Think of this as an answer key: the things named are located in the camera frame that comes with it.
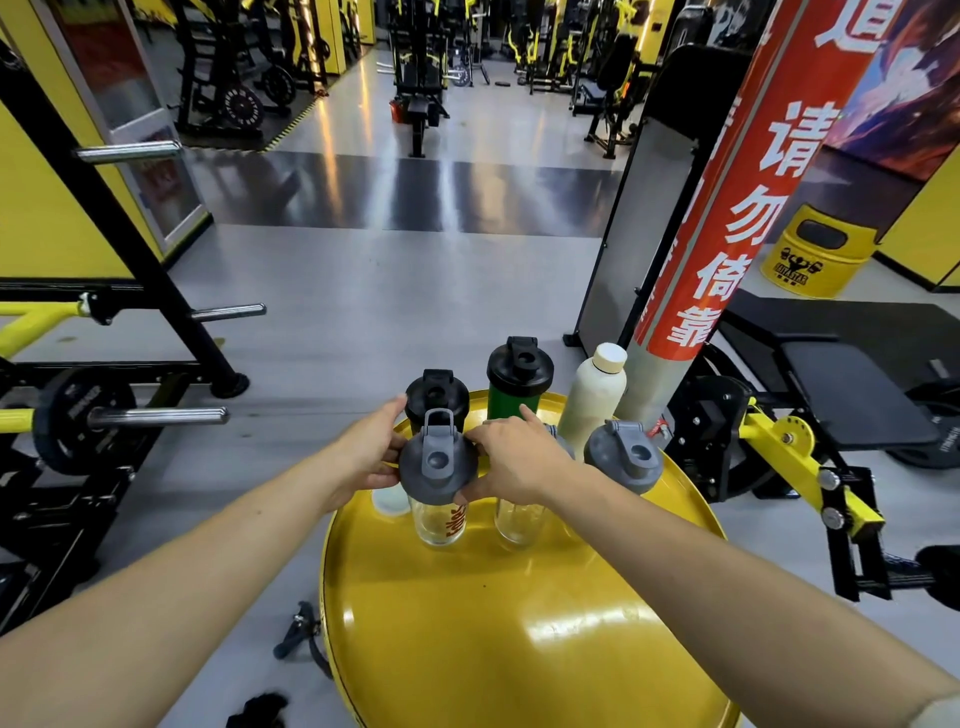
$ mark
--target barbell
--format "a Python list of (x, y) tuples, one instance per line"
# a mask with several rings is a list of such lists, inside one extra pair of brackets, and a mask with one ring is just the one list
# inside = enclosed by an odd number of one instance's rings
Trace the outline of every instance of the barbell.
[(0, 433), (33, 434), (36, 454), (52, 470), (89, 475), (125, 465), (121, 430), (170, 425), (222, 425), (226, 407), (137, 407), (133, 389), (102, 370), (76, 367), (40, 390), (36, 408), (0, 409)]

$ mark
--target yellow metal bracket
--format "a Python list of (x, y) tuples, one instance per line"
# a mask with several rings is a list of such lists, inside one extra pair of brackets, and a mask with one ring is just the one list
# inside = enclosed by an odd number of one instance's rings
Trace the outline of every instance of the yellow metal bracket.
[(0, 409), (0, 434), (30, 432), (34, 428), (34, 410)]
[[(810, 425), (799, 417), (784, 417), (771, 420), (755, 406), (750, 408), (740, 425), (740, 439), (786, 480), (800, 496), (818, 513), (824, 508), (823, 492), (817, 476), (821, 465), (813, 457), (815, 439)], [(844, 488), (847, 512), (851, 522), (847, 528), (851, 540), (873, 536), (885, 523), (880, 514), (856, 496), (846, 485)]]
[(16, 316), (0, 328), (0, 356), (10, 358), (73, 316), (85, 316), (83, 304), (0, 303), (0, 316)]

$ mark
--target yellow tabletop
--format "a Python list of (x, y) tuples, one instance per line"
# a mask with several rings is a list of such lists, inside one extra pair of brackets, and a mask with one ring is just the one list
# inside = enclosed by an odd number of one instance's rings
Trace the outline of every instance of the yellow tabletop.
[[(564, 397), (538, 414), (560, 419)], [(466, 429), (487, 417), (470, 394)], [(409, 423), (396, 427), (410, 435)], [(644, 497), (723, 535), (670, 460)], [(369, 494), (334, 517), (321, 620), (337, 688), (368, 728), (727, 728), (739, 712), (653, 610), (554, 516), (530, 547), (504, 540), (493, 500), (472, 503), (452, 546)]]

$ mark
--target shaker bottle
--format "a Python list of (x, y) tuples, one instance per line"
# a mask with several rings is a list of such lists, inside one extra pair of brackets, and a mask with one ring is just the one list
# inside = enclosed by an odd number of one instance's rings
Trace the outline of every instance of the shaker bottle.
[(623, 371), (626, 361), (627, 353), (623, 349), (604, 343), (577, 367), (557, 429), (581, 462), (588, 437), (613, 417), (613, 410), (623, 397), (627, 387), (627, 375)]
[(400, 454), (400, 482), (414, 527), (431, 546), (447, 546), (463, 534), (467, 507), (453, 497), (477, 475), (476, 447), (453, 422), (448, 409), (427, 411), (423, 428)]
[[(545, 427), (567, 454), (573, 457), (573, 449), (557, 434), (557, 428), (554, 425), (545, 425)], [(546, 522), (546, 509), (542, 505), (516, 505), (498, 498), (493, 522), (496, 524), (496, 530), (507, 541), (517, 546), (529, 546), (543, 529), (543, 524)]]
[(470, 392), (449, 369), (424, 369), (423, 376), (414, 379), (407, 387), (404, 411), (415, 435), (423, 427), (427, 410), (431, 409), (450, 410), (457, 431), (464, 431), (464, 421), (470, 410)]
[(537, 347), (535, 336), (508, 336), (487, 361), (487, 379), (487, 419), (519, 417), (522, 404), (537, 412), (540, 395), (553, 383), (553, 361)]
[(653, 488), (663, 474), (660, 449), (640, 423), (626, 420), (607, 420), (593, 430), (584, 461), (638, 495)]

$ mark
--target black shaker lid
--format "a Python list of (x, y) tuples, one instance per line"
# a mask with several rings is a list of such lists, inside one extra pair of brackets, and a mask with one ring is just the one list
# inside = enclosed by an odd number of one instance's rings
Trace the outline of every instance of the black shaker lid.
[(423, 427), (423, 417), (431, 409), (448, 409), (458, 430), (470, 411), (470, 392), (467, 386), (449, 369), (424, 369), (423, 376), (407, 387), (407, 417), (411, 423)]
[(509, 336), (487, 362), (490, 384), (511, 397), (535, 397), (553, 383), (553, 360), (538, 348), (536, 336)]

